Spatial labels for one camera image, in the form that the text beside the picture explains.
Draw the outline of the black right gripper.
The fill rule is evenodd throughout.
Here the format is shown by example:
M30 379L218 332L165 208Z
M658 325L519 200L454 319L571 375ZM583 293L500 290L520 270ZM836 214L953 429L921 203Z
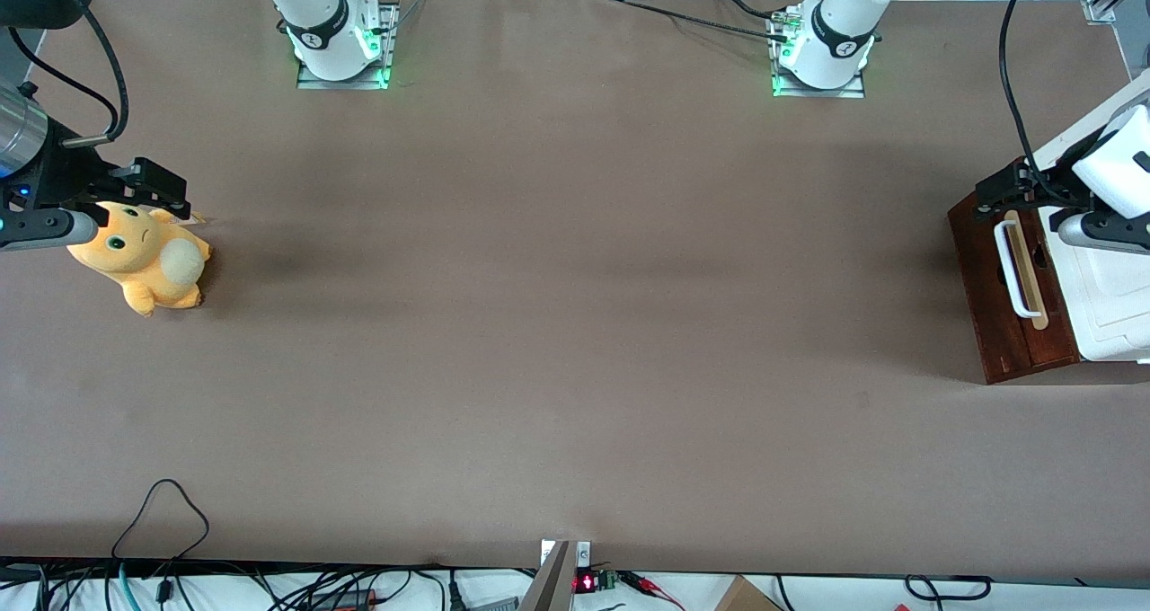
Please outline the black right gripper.
M192 221L187 182L147 156L133 159L133 189L112 171L93 147L66 148L75 132L49 122L40 152L34 156L34 207L69 208L75 203L114 201L139 213L164 211L175 221Z

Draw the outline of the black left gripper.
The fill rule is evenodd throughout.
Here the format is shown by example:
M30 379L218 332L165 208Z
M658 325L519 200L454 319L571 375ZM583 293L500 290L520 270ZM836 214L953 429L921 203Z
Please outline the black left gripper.
M1038 217L1057 235L1097 235L1104 232L1104 219L1096 216L1101 201L1084 185L1072 165L1052 165L1040 170L1023 156L1022 165L1006 165L975 185L975 213L1002 214L1005 211L1053 208L1055 214Z

